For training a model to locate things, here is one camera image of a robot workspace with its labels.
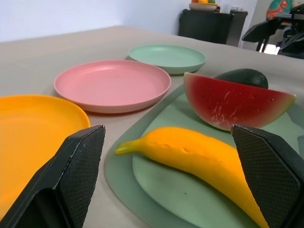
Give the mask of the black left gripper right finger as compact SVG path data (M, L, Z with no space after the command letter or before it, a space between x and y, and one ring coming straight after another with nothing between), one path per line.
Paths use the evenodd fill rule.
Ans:
M236 144L249 189L271 228L304 226L304 160L279 135L234 124Z

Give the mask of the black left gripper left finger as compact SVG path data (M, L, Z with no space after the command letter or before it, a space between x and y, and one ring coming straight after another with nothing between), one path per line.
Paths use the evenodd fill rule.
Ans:
M105 139L96 125L68 136L31 178L2 228L81 228L95 191Z

